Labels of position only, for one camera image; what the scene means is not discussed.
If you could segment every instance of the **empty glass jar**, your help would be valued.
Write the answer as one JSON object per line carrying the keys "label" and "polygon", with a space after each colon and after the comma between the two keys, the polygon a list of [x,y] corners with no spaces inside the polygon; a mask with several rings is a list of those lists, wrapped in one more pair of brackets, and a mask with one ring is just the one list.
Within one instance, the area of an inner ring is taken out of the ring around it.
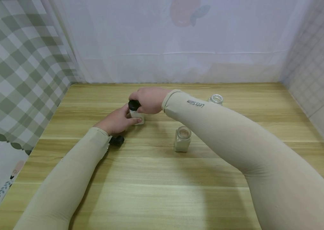
{"label": "empty glass jar", "polygon": [[208,98],[208,102],[212,102],[213,104],[219,104],[222,106],[223,97],[219,94],[213,94],[210,98]]}
{"label": "empty glass jar", "polygon": [[174,150],[175,152],[187,152],[191,142],[191,130],[181,126],[176,130]]}

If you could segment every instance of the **jar lid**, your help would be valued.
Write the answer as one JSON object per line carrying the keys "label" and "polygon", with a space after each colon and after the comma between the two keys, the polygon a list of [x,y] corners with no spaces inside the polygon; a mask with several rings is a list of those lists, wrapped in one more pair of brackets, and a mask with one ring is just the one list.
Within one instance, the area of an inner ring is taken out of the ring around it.
{"label": "jar lid", "polygon": [[137,111],[140,106],[141,105],[138,100],[129,100],[129,109],[131,111]]}

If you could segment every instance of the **hand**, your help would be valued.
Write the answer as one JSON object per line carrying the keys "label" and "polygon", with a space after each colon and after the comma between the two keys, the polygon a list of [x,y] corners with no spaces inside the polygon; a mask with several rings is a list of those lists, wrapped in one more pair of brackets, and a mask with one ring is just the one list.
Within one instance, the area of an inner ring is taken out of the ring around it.
{"label": "hand", "polygon": [[93,127],[100,128],[106,131],[108,135],[121,133],[126,130],[129,126],[138,124],[141,122],[141,118],[127,118],[126,115],[129,113],[128,104],[125,104],[120,109],[108,114],[103,120],[99,121]]}
{"label": "hand", "polygon": [[157,114],[162,110],[162,103],[171,89],[162,89],[159,87],[140,88],[133,92],[129,100],[138,100],[141,106],[138,113]]}

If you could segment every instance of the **jar with powder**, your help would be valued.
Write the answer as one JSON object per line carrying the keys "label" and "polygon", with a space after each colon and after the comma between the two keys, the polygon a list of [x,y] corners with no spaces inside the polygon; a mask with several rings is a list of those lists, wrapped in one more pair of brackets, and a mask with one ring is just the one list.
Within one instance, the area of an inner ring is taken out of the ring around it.
{"label": "jar with powder", "polygon": [[223,97],[219,94],[213,94],[210,98],[208,98],[208,102],[212,102],[213,104],[219,104],[222,106]]}
{"label": "jar with powder", "polygon": [[175,152],[187,152],[191,142],[191,130],[181,126],[176,130],[174,150]]}
{"label": "jar with powder", "polygon": [[144,114],[138,113],[138,108],[141,106],[138,100],[130,100],[129,101],[129,112],[131,117],[140,117],[141,122],[136,125],[144,124]]}

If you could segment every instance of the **wooden table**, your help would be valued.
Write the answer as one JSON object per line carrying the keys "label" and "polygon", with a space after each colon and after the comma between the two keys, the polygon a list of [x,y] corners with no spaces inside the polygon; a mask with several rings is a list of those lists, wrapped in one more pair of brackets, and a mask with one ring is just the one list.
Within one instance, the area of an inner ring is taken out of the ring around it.
{"label": "wooden table", "polygon": [[[128,101],[141,84],[73,85],[0,206],[12,229],[40,184],[87,130]],[[206,100],[212,94],[275,134],[324,177],[324,140],[279,83],[168,84]],[[70,229],[260,229],[247,183],[193,134],[173,150],[177,121],[160,113],[110,149],[92,177]]]}

